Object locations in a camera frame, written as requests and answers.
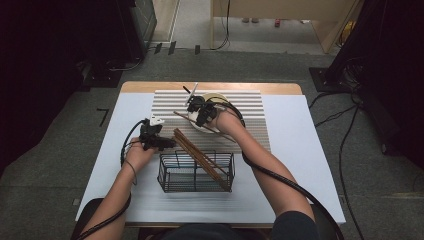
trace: white tabletop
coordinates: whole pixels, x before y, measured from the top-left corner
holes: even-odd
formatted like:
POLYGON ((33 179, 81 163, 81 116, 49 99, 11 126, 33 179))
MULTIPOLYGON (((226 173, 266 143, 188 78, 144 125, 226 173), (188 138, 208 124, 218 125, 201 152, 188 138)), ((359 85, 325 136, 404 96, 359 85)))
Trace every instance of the white tabletop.
MULTIPOLYGON (((121 93, 88 182, 77 219, 93 198, 104 197, 120 169, 120 150, 129 130, 149 118, 154 93, 121 93)), ((312 193, 337 223, 345 222, 333 178, 303 95, 262 95, 271 152, 312 193)), ((170 226, 188 222, 271 226, 274 212, 240 154, 235 155, 231 193, 164 193, 157 175, 159 155, 138 174, 127 225, 170 226)))

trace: black cable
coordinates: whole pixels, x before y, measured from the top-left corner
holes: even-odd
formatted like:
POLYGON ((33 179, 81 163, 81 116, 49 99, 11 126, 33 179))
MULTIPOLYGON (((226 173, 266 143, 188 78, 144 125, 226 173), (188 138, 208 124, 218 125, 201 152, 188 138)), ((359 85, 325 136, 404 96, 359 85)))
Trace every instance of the black cable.
POLYGON ((316 97, 314 98, 314 100, 312 100, 311 104, 309 105, 309 109, 311 109, 311 108, 314 106, 315 102, 316 102, 318 99, 320 99, 320 98, 322 98, 322 97, 325 97, 325 96, 330 96, 330 95, 340 94, 340 93, 342 93, 342 92, 323 92, 323 93, 320 93, 318 96, 316 96, 316 97))
POLYGON ((121 210, 119 210, 119 212, 117 212, 115 215, 113 215, 112 217, 104 220, 103 222, 97 224, 96 226, 88 229, 87 231, 81 233, 81 235, 78 236, 77 240, 80 239, 85 239, 88 236, 90 236, 91 234, 97 232, 98 230, 100 230, 101 228, 105 227, 106 225, 110 224, 111 222, 115 221, 116 219, 118 219, 130 206, 131 203, 131 193, 130 196, 128 197, 127 202, 125 203, 124 207, 122 207, 121 210))
POLYGON ((247 165, 249 165, 252 168, 257 169, 258 171, 288 185, 289 187, 293 188, 294 190, 298 191, 299 193, 301 193, 302 195, 304 195, 305 197, 307 197, 309 200, 311 200, 311 202, 313 202, 315 204, 315 206, 321 210, 321 212, 324 214, 324 216, 329 220, 330 224, 333 226, 334 231, 336 232, 337 238, 339 240, 344 239, 343 233, 339 227, 339 224, 337 224, 337 222, 334 220, 333 216, 331 216, 331 214, 327 211, 327 209, 320 203, 320 201, 318 201, 318 199, 316 199, 311 193, 309 193, 306 189, 304 189, 303 187, 301 187, 299 184, 291 181, 290 179, 287 179, 271 170, 268 170, 262 166, 259 166, 255 163, 253 163, 245 154, 244 152, 242 152, 242 156, 243 156, 243 160, 246 162, 247 165))
POLYGON ((344 182, 344 178, 343 178, 343 168, 342 168, 342 152, 343 152, 343 146, 344 146, 344 144, 346 142, 347 136, 349 135, 350 131, 352 130, 352 126, 353 126, 353 123, 355 122, 355 118, 356 118, 356 114, 358 113, 358 110, 359 110, 359 106, 356 106, 355 113, 353 114, 353 117, 352 117, 352 121, 350 122, 349 128, 348 128, 346 134, 343 137, 342 143, 340 144, 340 150, 339 150, 339 174, 340 174, 340 181, 342 183, 343 194, 345 196, 345 200, 346 200, 347 207, 349 209, 349 213, 350 213, 350 215, 352 217, 352 220, 353 220, 353 222, 355 224, 355 227, 356 227, 356 230, 358 231, 359 236, 363 240, 364 239, 364 236, 362 234, 361 229, 359 228, 358 222, 356 221, 355 215, 353 214, 352 207, 350 206, 350 201, 349 201, 349 197, 347 195, 346 186, 345 186, 345 182, 344 182))
POLYGON ((335 113, 335 114, 333 114, 333 115, 330 115, 330 116, 328 116, 325 120, 323 120, 323 121, 321 121, 321 122, 318 122, 318 123, 316 123, 315 124, 315 127, 319 127, 319 126, 321 126, 322 124, 324 124, 324 123, 326 123, 326 122, 329 122, 329 121, 332 121, 332 120, 335 120, 335 119, 337 119, 337 118, 339 118, 339 117, 341 117, 345 112, 348 112, 348 111, 350 111, 350 110, 352 110, 354 107, 356 107, 357 105, 353 105, 352 107, 349 107, 348 109, 346 109, 346 110, 343 110, 343 111, 341 111, 341 112, 338 112, 338 113, 335 113))
POLYGON ((121 166, 122 166, 122 164, 124 164, 124 161, 125 161, 125 148, 126 148, 126 147, 127 147, 127 145, 128 145, 128 144, 127 144, 128 139, 130 138, 131 134, 134 132, 135 128, 136 128, 138 125, 140 125, 143 121, 144 121, 144 120, 141 120, 141 121, 139 121, 138 123, 136 123, 136 124, 134 125, 134 127, 130 130, 130 132, 128 133, 127 137, 125 138, 124 145, 122 145, 122 148, 121 148, 121 166))
MULTIPOLYGON (((137 128, 137 126, 140 125, 143 121, 144 120, 141 120, 141 121, 137 122, 134 125, 134 127, 130 130, 130 132, 128 133, 127 137, 125 138, 124 144, 123 144, 122 149, 121 149, 121 166, 122 166, 122 164, 124 164, 124 161, 125 161, 125 148, 129 144, 131 144, 131 143, 127 143, 128 142, 128 139, 130 138, 130 136, 134 132, 134 130, 137 128)), ((79 239, 85 239, 86 237, 88 237, 91 234, 95 233, 96 231, 100 230, 104 226, 106 226, 106 225, 110 224, 111 222, 115 221, 118 217, 120 217, 128 209, 130 203, 131 203, 131 193, 130 193, 130 196, 129 196, 127 202, 125 203, 124 207, 121 210, 119 210, 119 212, 117 212, 112 217, 106 219, 105 221, 97 224, 96 226, 90 228, 86 232, 82 233, 77 239, 78 240, 79 239)))
POLYGON ((224 41, 221 43, 221 45, 219 47, 217 47, 217 48, 211 48, 211 50, 219 50, 219 49, 223 48, 225 45, 227 45, 227 43, 230 43, 230 41, 229 41, 230 31, 228 30, 228 19, 229 19, 229 16, 230 16, 230 6, 231 6, 231 0, 228 0, 228 5, 227 5, 227 19, 226 19, 227 26, 225 28, 225 38, 224 38, 224 41))

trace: black sleeve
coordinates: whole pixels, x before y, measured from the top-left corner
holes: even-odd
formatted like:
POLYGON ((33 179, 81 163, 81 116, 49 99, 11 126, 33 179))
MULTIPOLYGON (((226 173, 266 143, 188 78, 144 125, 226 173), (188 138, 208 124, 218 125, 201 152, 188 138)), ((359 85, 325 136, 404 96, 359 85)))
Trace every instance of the black sleeve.
POLYGON ((272 240, 314 240, 319 239, 315 222, 301 212, 289 211, 281 214, 274 222, 272 240))

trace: wire basket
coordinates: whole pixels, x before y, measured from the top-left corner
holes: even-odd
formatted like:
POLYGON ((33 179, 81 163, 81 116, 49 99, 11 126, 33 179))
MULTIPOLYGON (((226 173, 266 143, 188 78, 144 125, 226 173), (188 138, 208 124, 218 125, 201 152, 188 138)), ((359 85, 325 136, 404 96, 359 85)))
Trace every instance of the wire basket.
POLYGON ((231 192, 235 176, 234 154, 205 151, 215 164, 211 167, 220 175, 223 182, 212 179, 185 151, 175 154, 161 154, 158 182, 164 192, 231 192))

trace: gray carpet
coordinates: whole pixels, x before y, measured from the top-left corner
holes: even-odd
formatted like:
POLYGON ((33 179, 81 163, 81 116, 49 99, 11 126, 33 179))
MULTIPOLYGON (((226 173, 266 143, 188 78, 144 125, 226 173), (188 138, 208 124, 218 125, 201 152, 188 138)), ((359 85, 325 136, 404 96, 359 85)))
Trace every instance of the gray carpet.
MULTIPOLYGON (((212 52, 177 49, 168 55, 150 52, 125 81, 292 82, 308 101, 316 95, 309 67, 327 67, 329 55, 212 52)), ((70 237, 107 124, 117 89, 76 92, 52 123, 42 142, 12 163, 0 182, 0 239, 67 239, 70 237), (102 127, 104 112, 111 109, 102 127)), ((315 122, 353 105, 347 94, 327 96, 311 109, 315 122)), ((353 111, 317 128, 340 195, 338 152, 353 111)), ((382 155, 367 114, 359 111, 343 151, 343 174, 352 209, 365 239, 424 238, 424 173, 402 156, 382 155)), ((346 239, 359 239, 346 204, 346 239)), ((136 239, 127 229, 124 239, 136 239)))

